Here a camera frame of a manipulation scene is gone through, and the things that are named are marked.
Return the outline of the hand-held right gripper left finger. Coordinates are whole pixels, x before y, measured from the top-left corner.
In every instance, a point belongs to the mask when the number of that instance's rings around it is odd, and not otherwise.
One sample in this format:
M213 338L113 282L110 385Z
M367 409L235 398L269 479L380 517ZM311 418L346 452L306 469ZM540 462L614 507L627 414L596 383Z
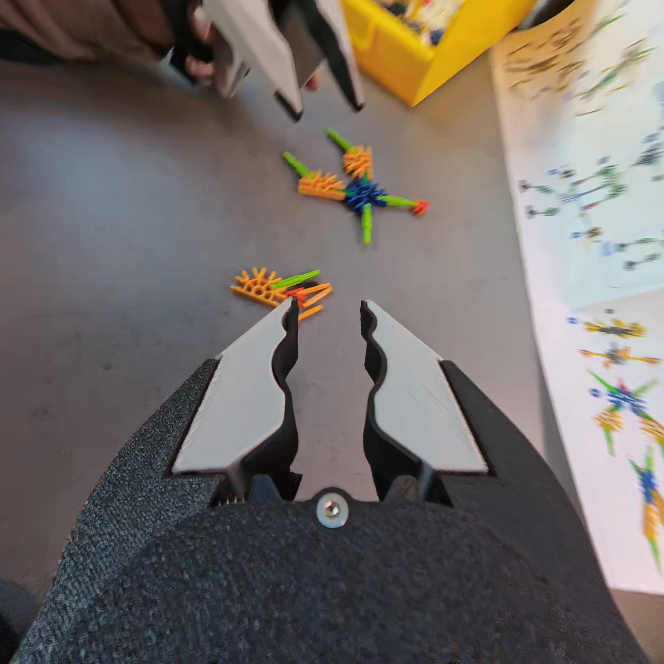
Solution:
M298 359L299 305L278 305L216 358L180 447L173 476L222 476L247 497L257 476L293 501L302 477L292 471L298 433L287 384Z

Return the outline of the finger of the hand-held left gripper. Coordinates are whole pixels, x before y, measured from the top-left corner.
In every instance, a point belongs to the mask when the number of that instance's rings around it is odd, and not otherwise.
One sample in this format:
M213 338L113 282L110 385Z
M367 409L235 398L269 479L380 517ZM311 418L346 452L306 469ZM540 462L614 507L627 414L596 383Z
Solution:
M361 77L340 1L313 1L319 27L318 43L338 88L354 112L365 103Z
M216 87L230 99L248 73L257 73L294 121L303 115L301 84L291 46L267 1L204 1L204 12L227 44L214 52Z

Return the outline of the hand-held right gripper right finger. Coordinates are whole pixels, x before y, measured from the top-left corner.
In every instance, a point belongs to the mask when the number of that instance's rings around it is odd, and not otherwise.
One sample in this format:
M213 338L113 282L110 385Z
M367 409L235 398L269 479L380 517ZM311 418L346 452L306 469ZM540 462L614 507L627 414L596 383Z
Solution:
M452 502L442 477L489 475L443 358L374 301L361 302L372 380L362 445L378 500L406 477L416 500Z

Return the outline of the yellow storage bin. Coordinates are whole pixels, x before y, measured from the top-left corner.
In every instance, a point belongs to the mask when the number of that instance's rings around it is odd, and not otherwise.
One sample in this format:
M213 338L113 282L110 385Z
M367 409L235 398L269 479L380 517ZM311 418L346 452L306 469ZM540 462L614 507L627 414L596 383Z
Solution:
M341 2L362 73L414 107L514 29L535 1L463 1L433 45L377 1Z

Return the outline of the pile of toy pieces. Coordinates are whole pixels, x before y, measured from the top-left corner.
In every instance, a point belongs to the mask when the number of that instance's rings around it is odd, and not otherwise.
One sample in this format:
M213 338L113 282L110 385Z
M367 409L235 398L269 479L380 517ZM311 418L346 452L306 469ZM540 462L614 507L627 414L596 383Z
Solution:
M465 1L378 1L427 46L440 44Z

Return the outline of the yellow fan connector green rod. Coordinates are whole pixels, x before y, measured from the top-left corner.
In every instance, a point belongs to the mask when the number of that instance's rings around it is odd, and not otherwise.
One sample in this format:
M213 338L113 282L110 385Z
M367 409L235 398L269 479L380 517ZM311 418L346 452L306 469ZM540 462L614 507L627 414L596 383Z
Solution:
M302 285L308 279L314 279L319 275L319 270L304 274L294 275L289 278L281 278L273 271L266 273L266 269L253 268L249 274L244 270L240 275L234 277L234 283L229 286L230 291L252 302L261 303L270 307L278 307L289 297L285 292Z

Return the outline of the large blue connector fan assembly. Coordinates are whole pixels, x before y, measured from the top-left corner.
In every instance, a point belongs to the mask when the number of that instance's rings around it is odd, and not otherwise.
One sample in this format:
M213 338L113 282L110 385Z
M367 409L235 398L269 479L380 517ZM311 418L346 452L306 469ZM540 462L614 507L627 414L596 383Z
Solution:
M372 148L354 144L336 129L328 128L327 137L341 150L343 170L347 179L321 170L312 170L289 152L282 157L298 176L297 192L336 203L343 203L359 217L362 242L369 245L372 240L372 219L375 208L406 209L414 216L425 214L430 204L425 200L408 199L389 194L374 180Z

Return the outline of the person's left forearm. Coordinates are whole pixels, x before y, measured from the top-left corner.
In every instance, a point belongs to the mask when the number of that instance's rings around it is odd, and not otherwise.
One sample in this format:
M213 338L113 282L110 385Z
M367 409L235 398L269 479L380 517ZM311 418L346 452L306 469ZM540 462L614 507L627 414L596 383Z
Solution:
M173 46L160 1L2 1L1 60L24 64L153 58Z

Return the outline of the grey desk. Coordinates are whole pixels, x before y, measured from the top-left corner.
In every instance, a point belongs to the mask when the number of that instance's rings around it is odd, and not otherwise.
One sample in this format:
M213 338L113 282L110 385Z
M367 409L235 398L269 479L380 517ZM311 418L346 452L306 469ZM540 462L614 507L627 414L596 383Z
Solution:
M362 451L374 300L456 362L548 462L585 521L533 336L488 54L413 109L369 80L353 113L322 76L293 123L246 79L234 99L162 69L1 64L1 579L33 618L119 449L265 308L241 270L320 269L301 328L297 494L375 499ZM336 129L389 194L372 240L343 203L297 192L289 152L345 181Z

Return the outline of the person's left hand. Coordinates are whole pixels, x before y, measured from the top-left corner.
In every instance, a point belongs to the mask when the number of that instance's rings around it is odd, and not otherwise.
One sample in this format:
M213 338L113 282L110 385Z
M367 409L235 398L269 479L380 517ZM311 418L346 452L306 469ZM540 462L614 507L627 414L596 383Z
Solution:
M213 84L220 86L227 75L230 47L224 37L212 25L200 1L194 1L190 4L187 13L195 37L211 47L212 50L216 50L216 60L210 62L204 62L191 54L187 55L184 60L187 78L203 87Z

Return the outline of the toy instruction sheet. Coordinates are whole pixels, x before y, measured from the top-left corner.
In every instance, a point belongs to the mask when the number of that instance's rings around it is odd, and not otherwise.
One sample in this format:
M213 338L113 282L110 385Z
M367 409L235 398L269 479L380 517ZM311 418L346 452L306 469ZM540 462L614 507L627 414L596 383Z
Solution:
M491 52L552 409L607 585L663 594L663 2L575 1Z

